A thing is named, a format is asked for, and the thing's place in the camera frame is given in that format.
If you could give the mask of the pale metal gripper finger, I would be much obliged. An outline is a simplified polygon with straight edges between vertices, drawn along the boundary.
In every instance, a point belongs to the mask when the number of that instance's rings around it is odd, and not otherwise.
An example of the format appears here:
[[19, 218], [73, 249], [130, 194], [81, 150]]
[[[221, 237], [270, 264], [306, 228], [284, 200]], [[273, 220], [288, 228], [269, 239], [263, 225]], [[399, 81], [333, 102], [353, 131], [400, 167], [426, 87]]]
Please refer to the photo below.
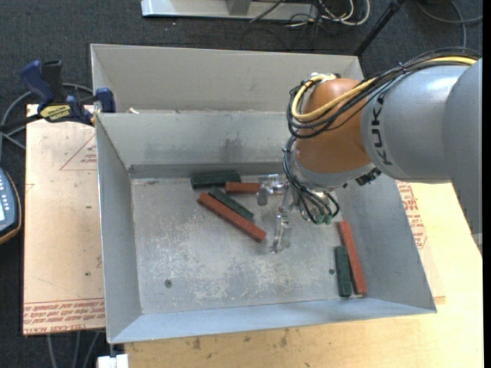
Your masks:
[[275, 230], [269, 250], [272, 254], [278, 254], [290, 247], [287, 231], [290, 229], [289, 212], [283, 206], [278, 208], [275, 217]]
[[256, 198], [259, 206], [267, 205], [270, 196], [285, 194], [286, 185], [279, 174], [261, 175], [258, 177], [258, 182], [259, 190], [256, 193]]

